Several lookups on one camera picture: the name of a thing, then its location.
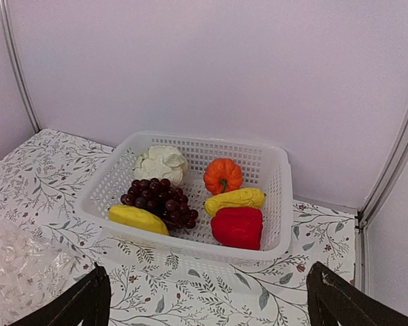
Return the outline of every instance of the pumpkin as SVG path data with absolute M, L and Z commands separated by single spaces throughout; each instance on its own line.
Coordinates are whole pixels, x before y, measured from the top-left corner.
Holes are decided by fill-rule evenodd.
M 213 195 L 237 190 L 243 183 L 242 169 L 229 158 L 217 158 L 204 173 L 205 187 Z

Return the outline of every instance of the yellow squash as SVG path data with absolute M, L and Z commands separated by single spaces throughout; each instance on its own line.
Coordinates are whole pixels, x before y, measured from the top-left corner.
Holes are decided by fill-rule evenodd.
M 251 207 L 260 209 L 265 204 L 265 194 L 258 188 L 243 188 L 213 196 L 206 200 L 205 211 L 211 217 L 220 209 Z
M 169 235 L 166 225 L 156 215 L 127 205 L 115 205 L 109 210 L 109 220 L 133 228 Z

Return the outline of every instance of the table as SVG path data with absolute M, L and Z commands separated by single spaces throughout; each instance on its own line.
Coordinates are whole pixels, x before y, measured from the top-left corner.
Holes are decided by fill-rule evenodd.
M 110 325 L 309 325 L 305 279 L 321 261 L 353 282 L 355 217 L 295 201 L 292 242 L 271 264 L 232 266 L 160 252 L 80 219 L 74 204 L 113 148 L 45 129 L 0 161 L 0 221 L 67 247 L 78 280 L 96 261 L 112 285 Z

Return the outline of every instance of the basket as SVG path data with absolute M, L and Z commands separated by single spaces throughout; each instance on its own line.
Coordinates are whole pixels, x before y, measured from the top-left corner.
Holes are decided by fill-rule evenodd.
M 172 236 L 163 236 L 108 219 L 109 207 L 120 204 L 121 195 L 134 179 L 137 156 L 151 145 L 176 146 L 189 162 L 182 188 L 189 197 L 189 206 L 199 212 L 197 226 L 189 234 L 178 230 Z M 205 189 L 203 174 L 216 158 L 233 159 L 242 169 L 242 186 L 258 187 L 267 195 L 262 208 L 260 251 L 223 247 L 211 234 L 210 216 L 203 205 L 211 193 Z M 89 180 L 78 197 L 76 209 L 80 217 L 137 245 L 230 264 L 253 264 L 273 260 L 286 252 L 293 222 L 292 201 L 290 165 L 287 153 L 279 147 L 139 132 L 119 145 Z

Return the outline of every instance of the clear plastic bag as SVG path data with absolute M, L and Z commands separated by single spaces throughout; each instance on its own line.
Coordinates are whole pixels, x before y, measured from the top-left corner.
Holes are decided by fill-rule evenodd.
M 74 256 L 0 222 L 0 325 L 45 306 L 71 284 Z

